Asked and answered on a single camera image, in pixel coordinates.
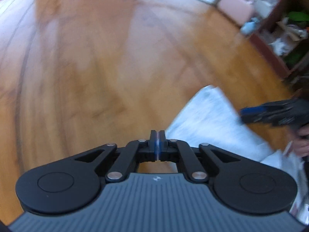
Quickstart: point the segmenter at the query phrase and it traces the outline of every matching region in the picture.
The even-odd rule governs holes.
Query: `blue object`
[[[263,113],[266,112],[267,108],[264,106],[257,106],[257,107],[247,107],[240,110],[241,115],[247,115],[247,114],[257,114],[257,113]]]
[[[252,18],[250,22],[246,22],[240,29],[240,32],[244,35],[250,35],[257,27],[259,19]]]

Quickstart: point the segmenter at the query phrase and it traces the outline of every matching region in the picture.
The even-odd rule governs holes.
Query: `white cloth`
[[[293,153],[286,157],[281,151],[274,152],[265,140],[242,124],[218,87],[207,86],[197,92],[168,127],[166,138],[184,140],[191,147],[207,142],[289,173],[298,185],[292,207],[297,210],[294,215],[307,222],[308,211],[303,200],[308,189],[301,160]]]

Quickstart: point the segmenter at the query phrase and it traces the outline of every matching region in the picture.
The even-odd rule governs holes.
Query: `hand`
[[[291,147],[288,153],[293,151],[299,157],[305,157],[309,155],[309,139],[302,139],[300,136],[309,135],[309,125],[306,125],[299,129],[296,133],[289,132],[290,140],[292,141]]]

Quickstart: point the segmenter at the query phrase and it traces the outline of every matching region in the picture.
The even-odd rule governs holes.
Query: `metal pin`
[[[192,177],[196,180],[203,180],[203,179],[206,179],[207,174],[201,171],[197,171],[197,172],[192,173]]]
[[[107,178],[111,180],[119,180],[122,177],[122,173],[120,172],[110,172],[107,174]]]

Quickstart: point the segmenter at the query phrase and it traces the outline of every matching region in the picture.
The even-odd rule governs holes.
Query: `wooden floor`
[[[236,109],[290,96],[239,29],[197,0],[0,0],[0,219],[22,212],[21,173],[164,130],[210,84]],[[283,130],[254,130],[286,144]]]

